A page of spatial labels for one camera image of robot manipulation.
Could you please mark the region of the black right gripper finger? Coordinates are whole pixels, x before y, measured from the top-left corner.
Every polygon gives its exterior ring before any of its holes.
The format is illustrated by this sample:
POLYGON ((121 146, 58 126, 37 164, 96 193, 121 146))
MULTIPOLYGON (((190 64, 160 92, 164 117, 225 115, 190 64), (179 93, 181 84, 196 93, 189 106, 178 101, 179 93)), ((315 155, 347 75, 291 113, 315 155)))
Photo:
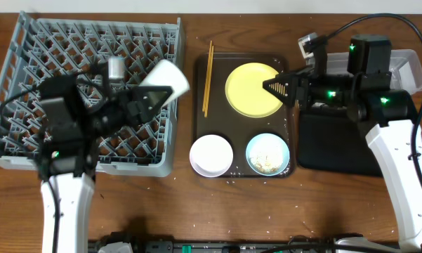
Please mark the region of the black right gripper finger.
POLYGON ((263 82, 263 89, 281 101, 284 105, 291 104, 285 81, 279 79, 265 80, 263 82))
POLYGON ((314 72, 314 67, 310 67, 310 66, 305 66, 305 67, 301 67, 299 69, 296 70, 291 70, 288 72, 281 72, 277 75, 278 78, 282 78, 282 79, 291 79, 294 77, 297 78, 307 78, 309 76, 311 76, 314 72))

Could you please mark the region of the grey dish rack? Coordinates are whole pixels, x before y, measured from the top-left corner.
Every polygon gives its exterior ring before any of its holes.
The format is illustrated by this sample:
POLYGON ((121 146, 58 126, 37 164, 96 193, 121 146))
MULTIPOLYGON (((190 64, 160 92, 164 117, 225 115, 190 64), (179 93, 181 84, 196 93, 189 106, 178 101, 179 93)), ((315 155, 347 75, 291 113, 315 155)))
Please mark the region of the grey dish rack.
MULTIPOLYGON (((115 91, 140 84, 155 65, 183 66, 185 32, 173 24, 33 19, 21 13, 0 74, 0 167, 35 170, 37 132, 45 120, 33 87, 48 77, 78 73, 121 56, 125 77, 115 91)), ((125 176, 168 176, 173 168, 177 104, 150 122, 124 127, 99 145, 97 171, 125 176)))

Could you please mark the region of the clear plastic bin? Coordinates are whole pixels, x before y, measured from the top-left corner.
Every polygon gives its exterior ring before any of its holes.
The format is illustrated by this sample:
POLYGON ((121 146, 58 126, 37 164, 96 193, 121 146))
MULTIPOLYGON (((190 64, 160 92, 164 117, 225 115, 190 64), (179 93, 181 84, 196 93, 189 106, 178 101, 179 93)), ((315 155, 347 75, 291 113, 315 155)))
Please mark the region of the clear plastic bin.
POLYGON ((422 91, 422 67, 411 49, 361 48, 327 55, 326 74, 358 74, 356 91, 422 91))

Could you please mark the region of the pink bowl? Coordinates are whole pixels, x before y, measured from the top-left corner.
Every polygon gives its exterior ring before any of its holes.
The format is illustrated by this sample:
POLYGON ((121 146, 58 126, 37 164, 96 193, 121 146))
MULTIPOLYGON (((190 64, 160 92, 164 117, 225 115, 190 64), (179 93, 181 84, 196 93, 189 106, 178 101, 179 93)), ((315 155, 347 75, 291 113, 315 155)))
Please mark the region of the pink bowl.
POLYGON ((215 178, 222 176, 230 168, 234 153, 225 138, 209 134, 192 144, 189 158, 195 172, 207 178, 215 178))

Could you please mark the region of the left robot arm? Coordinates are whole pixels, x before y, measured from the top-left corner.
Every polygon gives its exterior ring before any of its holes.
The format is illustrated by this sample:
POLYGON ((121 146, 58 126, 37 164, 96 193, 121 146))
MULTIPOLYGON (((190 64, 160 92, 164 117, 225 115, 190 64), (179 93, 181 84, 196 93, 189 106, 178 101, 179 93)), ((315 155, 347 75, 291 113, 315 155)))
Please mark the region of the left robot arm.
POLYGON ((51 77, 39 85, 48 119, 38 133, 35 159, 44 201, 44 252, 86 252, 88 219, 95 190, 99 139, 122 127, 144 124, 170 98, 180 95, 178 82, 146 84, 111 91, 109 83, 94 85, 105 102, 85 106, 75 74, 51 77))

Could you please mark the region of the wooden chopstick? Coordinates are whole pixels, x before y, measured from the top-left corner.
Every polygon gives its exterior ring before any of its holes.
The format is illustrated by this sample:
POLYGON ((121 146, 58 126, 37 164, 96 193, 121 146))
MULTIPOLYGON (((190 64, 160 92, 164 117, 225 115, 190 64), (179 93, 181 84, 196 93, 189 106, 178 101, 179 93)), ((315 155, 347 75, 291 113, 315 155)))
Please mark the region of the wooden chopstick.
POLYGON ((211 40, 209 43, 209 54, 208 54, 208 60, 207 60, 207 66, 206 66, 206 78, 205 78, 205 83, 204 83, 204 97, 203 97, 202 112, 206 111, 207 86, 208 86, 208 79, 209 79, 209 70, 211 68, 212 53, 213 53, 213 42, 211 40))
POLYGON ((206 111, 204 112, 204 117, 206 118, 208 115, 208 107, 209 107, 209 96, 210 96, 210 85, 211 85, 211 75, 212 75, 212 67, 213 67, 213 53, 212 53, 212 61, 211 61, 211 68, 209 70, 209 79, 208 79, 208 86, 207 86, 207 100, 206 100, 206 111))

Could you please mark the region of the light blue bowl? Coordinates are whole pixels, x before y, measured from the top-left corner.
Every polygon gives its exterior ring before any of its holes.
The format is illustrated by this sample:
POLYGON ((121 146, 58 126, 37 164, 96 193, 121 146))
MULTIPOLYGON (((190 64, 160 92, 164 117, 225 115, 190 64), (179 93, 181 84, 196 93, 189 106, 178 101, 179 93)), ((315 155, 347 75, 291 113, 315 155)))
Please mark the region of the light blue bowl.
POLYGON ((245 157, 255 173, 261 176, 277 176, 286 171, 291 153, 289 146, 280 136, 264 133, 254 136, 248 142, 245 157))

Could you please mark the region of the dark brown serving tray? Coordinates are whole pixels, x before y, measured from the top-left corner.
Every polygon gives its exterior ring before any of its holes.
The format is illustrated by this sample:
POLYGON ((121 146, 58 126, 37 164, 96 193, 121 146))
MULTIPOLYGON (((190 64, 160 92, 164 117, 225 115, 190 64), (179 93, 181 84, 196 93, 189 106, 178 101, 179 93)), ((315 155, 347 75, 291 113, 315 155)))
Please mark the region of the dark brown serving tray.
POLYGON ((233 150, 231 167, 223 178, 260 178, 246 160, 245 152, 249 141, 258 134, 269 133, 281 137, 287 144, 290 159, 286 169, 276 175, 286 178, 296 170, 296 131, 292 109, 282 106, 278 111, 264 118, 250 118, 233 109, 225 95, 225 83, 231 71, 245 63, 263 63, 278 72, 289 69, 285 57, 276 53, 215 53, 213 55, 213 74, 209 96, 208 115, 202 111, 204 82, 206 79, 208 54, 200 55, 194 63, 194 116, 193 137, 198 138, 215 134, 225 138, 233 150))

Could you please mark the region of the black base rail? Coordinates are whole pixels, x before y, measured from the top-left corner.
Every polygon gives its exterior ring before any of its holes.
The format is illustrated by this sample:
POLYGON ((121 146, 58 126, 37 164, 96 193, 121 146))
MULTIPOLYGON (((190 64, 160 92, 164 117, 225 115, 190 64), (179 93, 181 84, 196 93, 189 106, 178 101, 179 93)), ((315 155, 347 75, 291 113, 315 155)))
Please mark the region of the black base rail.
POLYGON ((178 241, 172 238, 139 240, 128 234, 113 232, 101 240, 90 241, 87 252, 134 252, 134 253, 261 253, 261 252, 399 252, 397 244, 369 242, 360 234, 344 238, 312 239, 296 235, 285 242, 250 241, 178 241))

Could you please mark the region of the white cup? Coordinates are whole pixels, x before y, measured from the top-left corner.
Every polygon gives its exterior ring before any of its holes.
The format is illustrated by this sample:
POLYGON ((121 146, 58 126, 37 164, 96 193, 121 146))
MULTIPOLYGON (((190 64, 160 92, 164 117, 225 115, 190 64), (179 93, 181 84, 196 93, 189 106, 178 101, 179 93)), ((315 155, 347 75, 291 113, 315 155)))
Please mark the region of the white cup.
POLYGON ((163 106, 168 105, 190 90, 190 85, 182 71, 169 60, 160 60, 142 80, 140 86, 170 86, 173 93, 163 106))

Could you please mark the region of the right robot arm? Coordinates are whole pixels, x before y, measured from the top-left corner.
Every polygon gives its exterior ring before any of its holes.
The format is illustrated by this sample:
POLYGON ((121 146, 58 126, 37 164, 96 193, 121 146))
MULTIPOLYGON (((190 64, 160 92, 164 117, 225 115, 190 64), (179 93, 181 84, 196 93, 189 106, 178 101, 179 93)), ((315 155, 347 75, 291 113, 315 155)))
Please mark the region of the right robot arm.
POLYGON ((422 252, 422 140, 409 93, 390 88, 388 72, 282 73, 264 87, 298 106, 298 162, 308 169, 381 175, 400 249, 422 252))

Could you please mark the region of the yellow plate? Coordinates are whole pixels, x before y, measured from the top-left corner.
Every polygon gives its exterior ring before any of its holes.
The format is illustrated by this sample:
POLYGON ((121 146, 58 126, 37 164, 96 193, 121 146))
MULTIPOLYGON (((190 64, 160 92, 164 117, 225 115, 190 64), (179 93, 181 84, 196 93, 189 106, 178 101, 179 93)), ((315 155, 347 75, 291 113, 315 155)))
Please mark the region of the yellow plate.
POLYGON ((239 114, 262 118, 278 111, 282 102, 263 88, 263 82, 278 74, 263 63, 246 63, 235 68, 225 83, 228 103, 239 114))

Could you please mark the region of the black tray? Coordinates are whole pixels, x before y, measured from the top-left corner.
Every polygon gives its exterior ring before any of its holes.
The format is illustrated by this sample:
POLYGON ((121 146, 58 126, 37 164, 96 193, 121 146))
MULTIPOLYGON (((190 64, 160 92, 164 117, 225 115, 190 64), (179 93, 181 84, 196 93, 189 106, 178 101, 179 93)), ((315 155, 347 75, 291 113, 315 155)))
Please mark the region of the black tray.
POLYGON ((382 176, 366 139, 344 111, 314 108, 300 112, 297 159, 306 169, 382 176))

